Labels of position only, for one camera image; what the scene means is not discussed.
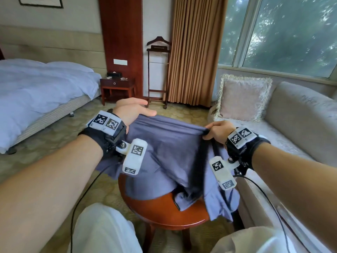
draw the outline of cable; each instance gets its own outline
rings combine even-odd
[[[90,184],[90,186],[88,187],[88,189],[84,192],[84,194],[82,195],[82,197],[79,199],[79,201],[77,202],[74,211],[72,212],[72,216],[71,216],[71,224],[70,224],[70,253],[72,253],[72,227],[74,225],[74,216],[75,216],[75,211],[77,206],[79,205],[79,203],[81,202],[81,200],[84,198],[84,196],[87,194],[87,192],[89,191],[89,189],[92,187],[92,185],[95,183],[95,181],[99,178],[99,176],[108,168],[109,166],[105,167],[98,175],[97,177],[94,179],[94,181]]]
[[[281,218],[280,218],[280,214],[278,213],[278,211],[276,210],[276,208],[274,207],[274,205],[271,203],[271,201],[269,200],[268,196],[266,195],[266,193],[261,189],[261,187],[258,186],[257,183],[255,183],[253,180],[251,180],[250,178],[248,177],[245,177],[243,175],[234,175],[233,177],[243,177],[244,179],[247,179],[249,180],[250,182],[252,182],[253,184],[255,184],[259,190],[261,191],[261,193],[263,193],[263,195],[266,197],[266,199],[268,200],[268,202],[270,203],[270,205],[272,206],[272,208],[274,209],[277,217],[278,217],[278,220],[280,221],[280,224],[282,226],[282,230],[284,232],[284,237],[285,237],[285,243],[286,243],[286,246],[287,246],[287,250],[288,250],[288,253],[290,253],[290,250],[289,250],[289,243],[288,243],[288,237],[287,237],[287,234],[285,233],[285,229],[284,229],[284,226],[283,226],[283,223],[281,221]]]

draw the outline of valet stand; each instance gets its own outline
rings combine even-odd
[[[162,38],[161,36],[157,36],[157,38],[155,38],[152,41],[149,41],[146,46],[149,46],[150,44],[153,44],[155,42],[164,42],[167,45],[171,46],[172,44],[166,40],[164,40],[164,38]],[[150,51],[152,52],[159,52],[159,53],[168,53],[168,57],[167,57],[167,63],[161,63],[161,62],[150,62]],[[170,62],[170,53],[171,50],[168,49],[167,46],[160,46],[160,45],[151,45],[151,48],[147,49],[148,52],[148,86],[149,86],[149,104],[151,103],[151,100],[154,101],[159,101],[159,102],[164,102],[164,106],[163,108],[166,109],[167,108],[167,97],[168,97],[168,92],[169,92],[169,70],[167,69],[167,74],[166,74],[166,89],[165,90],[152,90],[150,89],[150,63],[157,63],[157,64],[167,64],[169,65]],[[158,93],[163,93],[165,95],[165,100],[158,100],[157,98],[154,99],[153,97],[150,97],[150,92],[158,92]]]

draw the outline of finger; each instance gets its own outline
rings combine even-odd
[[[210,140],[214,137],[214,131],[210,130],[207,135],[203,136],[203,140]]]
[[[135,97],[121,99],[116,102],[116,106],[124,106],[124,105],[132,105],[132,104],[147,105],[148,102],[145,99],[135,98]]]
[[[207,129],[211,129],[213,126],[220,126],[223,124],[223,121],[214,121],[208,125],[205,126]]]
[[[139,114],[143,114],[143,115],[146,115],[146,116],[156,116],[157,115],[157,111],[152,110],[152,109],[148,109],[144,106],[139,106],[138,111],[139,111]]]

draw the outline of table leg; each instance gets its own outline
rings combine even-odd
[[[132,97],[132,91],[131,89],[128,89],[129,97]]]
[[[184,245],[184,249],[186,251],[191,251],[192,244],[191,244],[191,238],[190,238],[189,228],[188,229],[184,229],[181,232],[183,233],[183,245]]]
[[[151,224],[145,223],[145,226],[146,232],[145,232],[145,240],[142,247],[143,253],[147,253],[149,251],[153,240],[154,232],[156,231],[156,228]]]
[[[104,96],[104,89],[101,88],[101,94],[102,94],[102,105],[105,106],[105,96]]]

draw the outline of gray sofa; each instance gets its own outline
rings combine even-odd
[[[210,110],[209,122],[213,121],[214,112]],[[285,152],[337,167],[337,101],[314,90],[281,82],[271,95],[263,121],[230,121],[237,127],[246,126],[266,136]],[[317,249],[329,252],[285,209],[256,172],[249,170],[247,177],[263,189],[279,210],[291,228],[287,228],[287,234],[298,252],[317,252]],[[245,227],[281,228],[276,213],[256,186],[242,178],[238,178],[237,183],[241,195],[239,213]]]

